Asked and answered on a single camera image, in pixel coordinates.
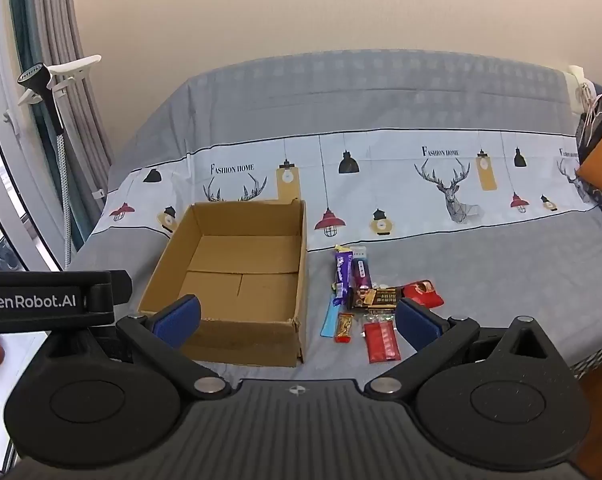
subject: pendant lamp illustration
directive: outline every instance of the pendant lamp illustration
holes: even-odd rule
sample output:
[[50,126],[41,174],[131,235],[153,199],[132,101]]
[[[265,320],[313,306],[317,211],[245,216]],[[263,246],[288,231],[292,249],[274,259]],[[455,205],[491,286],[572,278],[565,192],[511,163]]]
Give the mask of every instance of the pendant lamp illustration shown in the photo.
[[514,165],[517,168],[525,168],[527,166],[526,159],[523,158],[523,155],[521,155],[521,150],[518,148],[515,148],[514,150]]
[[143,179],[144,182],[161,182],[161,173],[155,168],[150,170],[150,173]]
[[277,169],[277,197],[280,202],[290,203],[301,198],[299,168],[287,160],[286,139],[283,139],[285,160]]
[[113,218],[114,222],[118,222],[126,215],[126,213],[133,213],[133,212],[134,212],[134,208],[127,205],[127,202],[124,202],[120,208],[115,209],[112,213],[110,213],[110,216],[114,217]]
[[556,204],[547,199],[545,195],[541,195],[541,202],[543,203],[543,207],[549,211],[556,211]]
[[510,202],[510,207],[516,207],[517,211],[520,213],[526,212],[526,205],[530,205],[528,202],[523,200],[519,195],[513,193],[512,202]]
[[492,161],[483,149],[476,154],[475,163],[481,189],[484,191],[494,191],[497,189],[497,181],[494,179],[494,172],[492,171]]
[[[502,153],[504,154],[505,171],[508,174],[508,181],[510,182],[510,189],[512,190],[512,202],[510,202],[510,207],[515,207],[515,208],[517,208],[517,211],[519,211],[520,213],[525,213],[526,205],[530,205],[530,202],[523,200],[519,195],[517,195],[517,192],[514,190],[514,185],[512,184],[512,177],[510,176],[510,168],[508,167],[508,163],[505,160],[504,133],[503,132],[501,132],[501,140],[502,140]],[[517,155],[519,155],[523,159],[523,155],[521,155],[518,148],[517,148]],[[515,166],[516,166],[517,165],[517,157],[516,156],[515,156],[514,160],[515,160]]]
[[325,166],[323,164],[323,150],[321,149],[321,136],[317,136],[319,140],[319,153],[321,153],[321,170],[323,171],[323,188],[325,189],[325,213],[323,218],[319,220],[315,225],[315,230],[323,229],[323,234],[328,238],[336,236],[337,229],[345,225],[345,221],[341,220],[332,211],[330,211],[330,203],[328,201],[328,185],[325,181]]
[[176,211],[172,206],[166,207],[162,213],[156,216],[156,219],[161,224],[161,227],[169,233],[174,233],[174,230],[177,228]]
[[339,173],[359,173],[359,165],[357,161],[352,158],[350,152],[345,145],[345,134],[343,136],[343,160],[339,164]]
[[379,236],[389,235],[392,231],[393,223],[385,216],[385,211],[377,209],[372,215],[370,229],[376,232]]

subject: candy bar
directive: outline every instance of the candy bar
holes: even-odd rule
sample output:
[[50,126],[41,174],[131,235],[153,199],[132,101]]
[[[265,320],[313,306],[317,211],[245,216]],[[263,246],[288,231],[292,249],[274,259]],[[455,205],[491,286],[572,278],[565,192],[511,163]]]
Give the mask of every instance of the candy bar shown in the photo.
[[343,300],[348,294],[350,286],[350,273],[352,264],[352,251],[347,247],[337,245],[335,247],[335,259],[337,263],[336,283],[334,294],[337,300]]
[[352,318],[354,314],[347,314],[346,312],[340,312],[337,319],[337,330],[334,332],[334,340],[337,343],[349,343],[350,342],[350,329],[352,327]]
[[366,311],[394,311],[398,298],[396,288],[353,288],[348,295],[348,307]]
[[352,250],[352,277],[354,288],[372,288],[370,269],[367,265],[365,247],[351,247]]

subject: gray curtain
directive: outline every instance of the gray curtain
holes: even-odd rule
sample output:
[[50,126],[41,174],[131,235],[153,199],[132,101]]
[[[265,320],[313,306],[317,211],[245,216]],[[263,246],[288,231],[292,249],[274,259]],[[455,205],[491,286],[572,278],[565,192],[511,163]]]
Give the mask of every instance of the gray curtain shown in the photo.
[[[33,0],[34,19],[42,60],[45,64],[61,64],[84,56],[79,40],[73,0]],[[107,191],[108,171],[111,164],[111,148],[105,135],[94,94],[89,80],[83,79],[68,88],[68,101],[74,118],[75,130],[85,150],[92,179],[98,188]],[[79,193],[91,224],[95,224],[102,212],[88,188],[86,181],[76,175],[78,163],[68,153]]]
[[[34,63],[43,61],[39,40],[34,0],[10,0],[10,11],[14,34],[17,43],[18,60],[21,69],[31,67]],[[56,139],[49,114],[43,103],[31,106],[34,122],[41,140],[41,145],[46,153],[47,165],[54,188],[61,200],[61,180],[56,158]],[[74,157],[72,150],[67,153],[67,167],[69,168],[68,188],[70,190],[70,207],[72,209],[72,240],[77,249],[81,248],[85,239],[94,229],[98,220],[98,207],[91,198],[88,184],[80,165]]]

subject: snack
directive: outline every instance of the snack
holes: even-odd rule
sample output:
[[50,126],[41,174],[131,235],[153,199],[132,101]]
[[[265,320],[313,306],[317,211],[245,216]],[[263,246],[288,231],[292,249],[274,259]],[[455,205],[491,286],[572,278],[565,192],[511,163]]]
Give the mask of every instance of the snack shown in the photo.
[[352,250],[352,277],[354,288],[372,288],[370,269],[367,265],[365,247],[351,247]]
[[425,308],[443,305],[443,298],[434,290],[430,280],[420,280],[403,286],[403,297],[416,301]]
[[346,312],[340,312],[337,318],[337,330],[334,332],[334,340],[337,343],[349,343],[350,342],[350,329],[352,327],[352,318],[354,314],[348,314]]
[[352,251],[347,247],[341,247],[339,245],[334,249],[337,263],[334,295],[337,300],[341,300],[340,303],[343,303],[343,300],[348,294],[348,287],[350,286]]
[[348,295],[348,308],[394,312],[398,300],[396,288],[353,288]]
[[363,325],[366,336],[367,358],[370,363],[400,361],[395,326],[391,320],[379,320]]
[[321,335],[323,337],[334,337],[334,332],[337,327],[337,318],[341,309],[341,300],[337,300],[334,293],[330,296],[330,303],[325,312],[325,319],[321,327]]

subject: wall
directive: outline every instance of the wall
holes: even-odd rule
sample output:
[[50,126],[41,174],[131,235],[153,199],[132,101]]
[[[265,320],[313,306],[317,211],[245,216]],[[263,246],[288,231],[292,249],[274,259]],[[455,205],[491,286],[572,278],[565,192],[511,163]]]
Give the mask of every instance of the wall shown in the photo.
[[[559,69],[602,84],[602,0],[75,0],[114,150],[188,77],[259,57],[422,48]],[[591,41],[585,30],[598,35]]]

